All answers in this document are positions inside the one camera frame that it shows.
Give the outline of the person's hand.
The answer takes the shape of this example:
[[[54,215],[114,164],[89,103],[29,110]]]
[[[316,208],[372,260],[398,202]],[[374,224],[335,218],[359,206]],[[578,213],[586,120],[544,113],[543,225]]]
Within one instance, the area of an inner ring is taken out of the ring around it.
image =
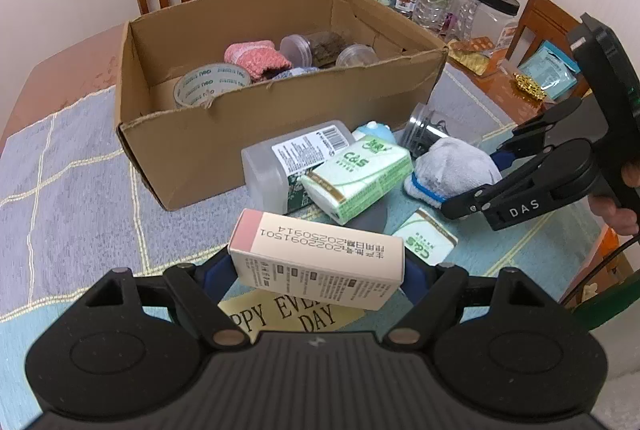
[[[640,185],[640,169],[638,162],[626,164],[622,169],[624,183],[632,188]],[[612,198],[604,196],[588,196],[591,212],[608,224],[620,236],[634,236],[639,233],[637,213],[630,209],[618,208]]]

